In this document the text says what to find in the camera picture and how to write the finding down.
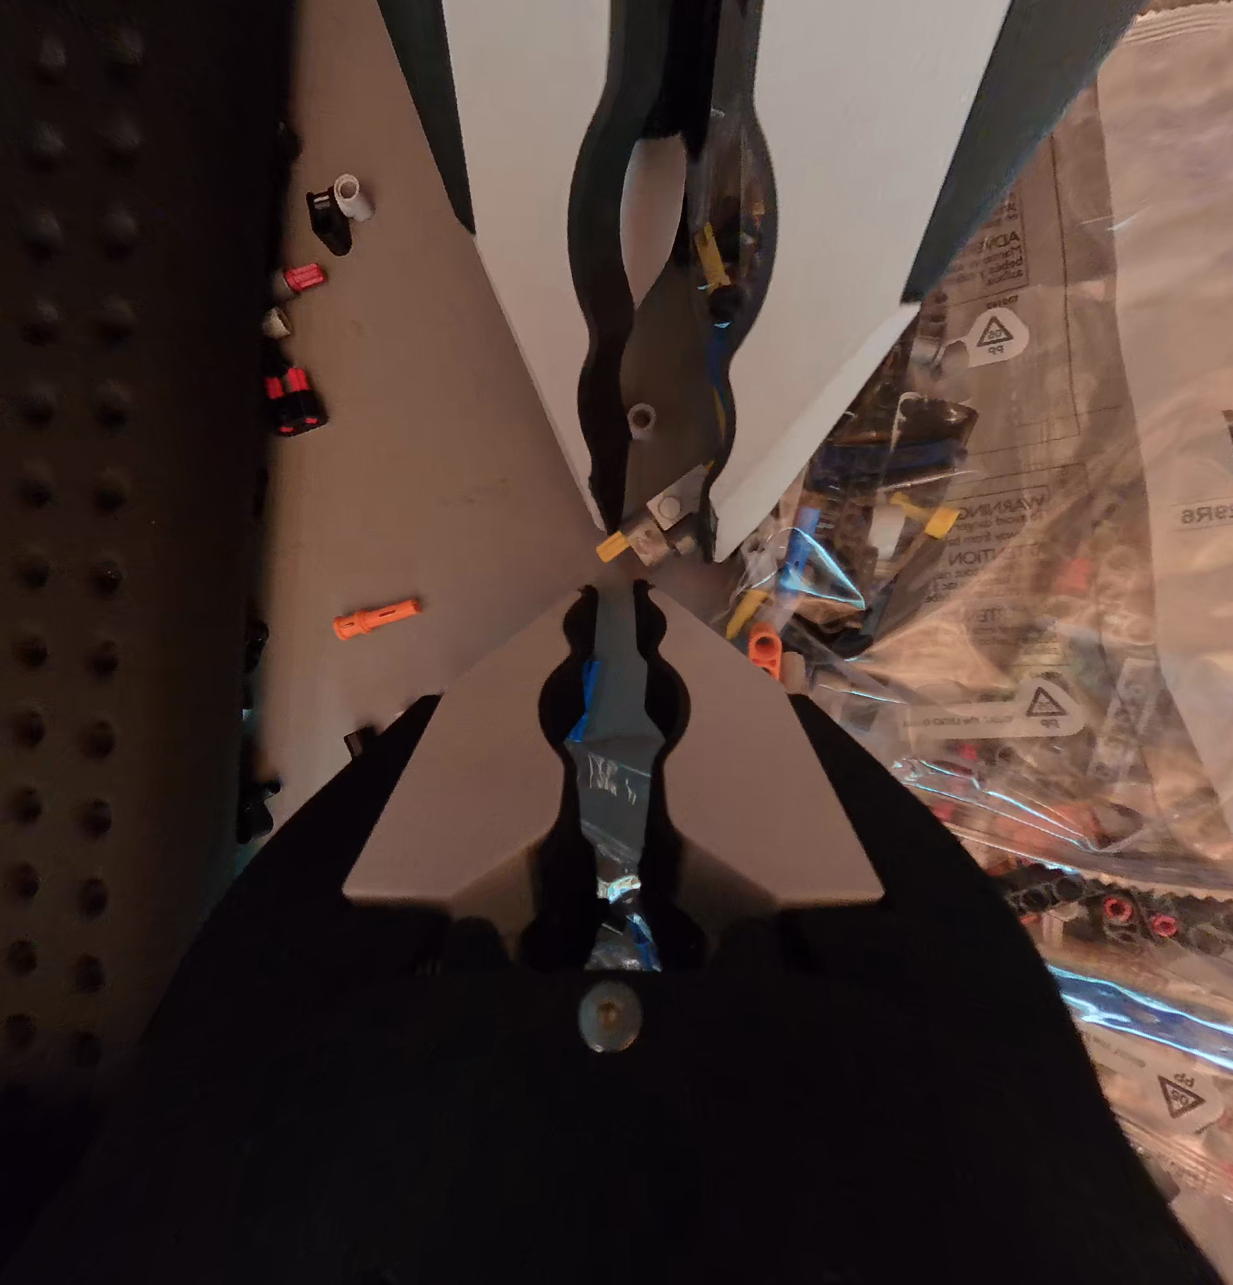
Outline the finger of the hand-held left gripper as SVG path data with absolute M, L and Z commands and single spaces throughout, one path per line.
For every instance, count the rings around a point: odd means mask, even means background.
M 768 3 L 754 73 L 774 174 L 768 288 L 728 371 L 711 558 L 749 535 L 916 314 L 901 300 L 1005 1 Z
M 623 518 L 620 199 L 636 141 L 635 3 L 442 4 L 473 237 L 593 522 Z

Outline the pile of clear parts bags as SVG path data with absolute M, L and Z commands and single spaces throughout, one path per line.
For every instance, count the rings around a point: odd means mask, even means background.
M 891 582 L 871 746 L 1049 965 L 1233 1255 L 1233 3 L 1134 20 L 930 304 L 977 413 Z M 1233 1266 L 1224 1269 L 1233 1276 Z

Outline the black curved lego piece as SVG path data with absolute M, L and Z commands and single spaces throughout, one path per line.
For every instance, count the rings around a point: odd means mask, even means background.
M 308 191 L 305 205 L 315 238 L 332 255 L 348 255 L 352 248 L 351 219 L 339 208 L 334 191 Z

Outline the clear bag of mixed pieces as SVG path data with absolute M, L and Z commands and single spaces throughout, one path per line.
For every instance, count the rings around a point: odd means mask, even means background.
M 984 865 L 1233 898 L 1233 93 L 1083 90 L 916 321 L 728 633 Z

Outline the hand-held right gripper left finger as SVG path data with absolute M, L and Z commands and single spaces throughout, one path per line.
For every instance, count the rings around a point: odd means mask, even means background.
M 580 587 L 447 686 L 342 886 L 349 902 L 486 921 L 539 971 L 589 961 L 606 914 L 569 739 L 597 602 Z

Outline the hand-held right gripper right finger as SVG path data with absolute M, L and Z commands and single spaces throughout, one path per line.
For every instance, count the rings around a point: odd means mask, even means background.
M 881 879 L 781 683 L 646 581 L 630 601 L 660 737 L 637 868 L 659 967 L 699 968 L 742 921 L 878 904 Z

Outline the grey block with yellow pins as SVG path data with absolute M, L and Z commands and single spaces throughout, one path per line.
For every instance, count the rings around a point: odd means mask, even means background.
M 645 568 L 698 548 L 696 524 L 708 465 L 701 463 L 656 492 L 639 512 L 602 541 L 594 554 L 603 564 L 632 552 Z

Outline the black cylinder piece orange stripe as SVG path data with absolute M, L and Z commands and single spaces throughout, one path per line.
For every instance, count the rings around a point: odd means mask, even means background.
M 321 394 L 305 367 L 288 364 L 262 379 L 270 429 L 280 439 L 292 439 L 329 422 Z

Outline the orange lego pin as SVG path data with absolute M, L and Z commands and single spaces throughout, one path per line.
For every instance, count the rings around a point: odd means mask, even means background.
M 348 614 L 336 615 L 332 621 L 332 630 L 338 640 L 352 640 L 364 637 L 384 628 L 392 622 L 401 622 L 422 614 L 422 604 L 415 600 L 404 600 L 375 608 L 361 608 Z

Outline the black studded mat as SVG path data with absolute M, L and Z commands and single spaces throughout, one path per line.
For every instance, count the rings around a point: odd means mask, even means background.
M 93 1093 L 233 849 L 292 3 L 0 3 L 0 1096 Z

